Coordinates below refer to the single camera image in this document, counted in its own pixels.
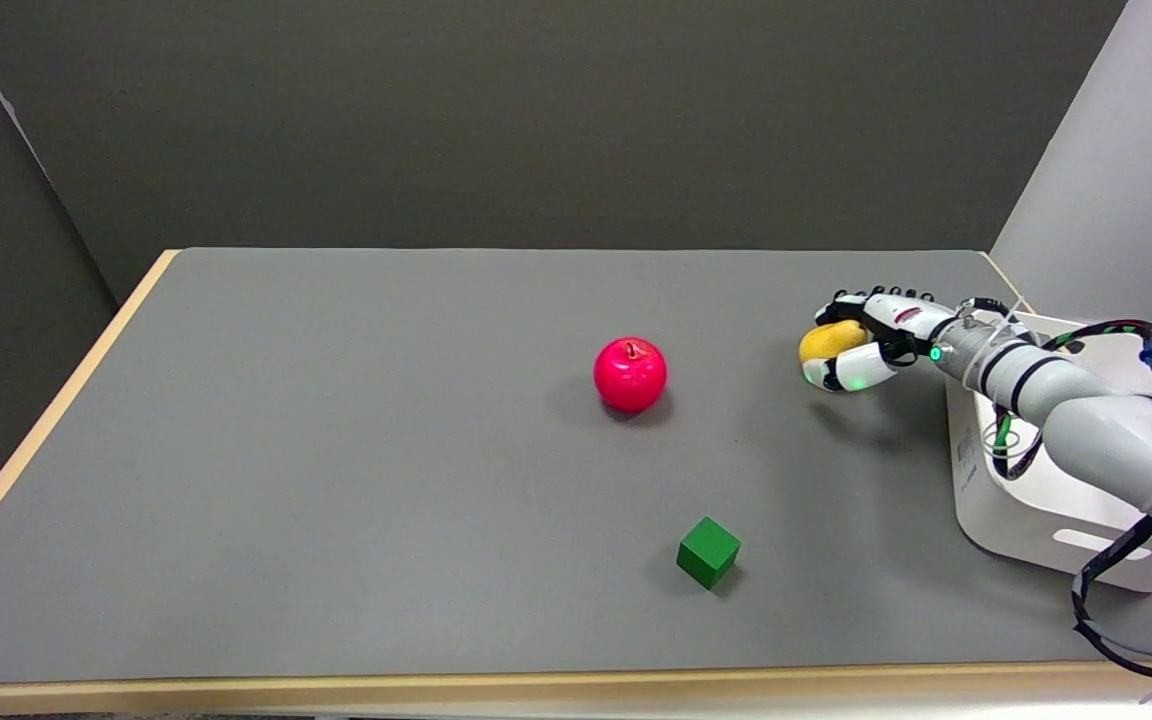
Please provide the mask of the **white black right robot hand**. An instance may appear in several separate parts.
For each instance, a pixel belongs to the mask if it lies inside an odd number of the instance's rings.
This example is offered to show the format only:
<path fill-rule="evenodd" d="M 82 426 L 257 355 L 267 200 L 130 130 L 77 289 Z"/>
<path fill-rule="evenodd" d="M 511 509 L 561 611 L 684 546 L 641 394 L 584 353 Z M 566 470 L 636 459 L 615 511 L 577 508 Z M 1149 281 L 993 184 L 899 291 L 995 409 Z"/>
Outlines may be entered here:
<path fill-rule="evenodd" d="M 801 370 L 818 389 L 867 389 L 929 356 L 938 333 L 956 319 L 955 309 L 929 293 L 897 286 L 838 291 L 801 338 Z"/>

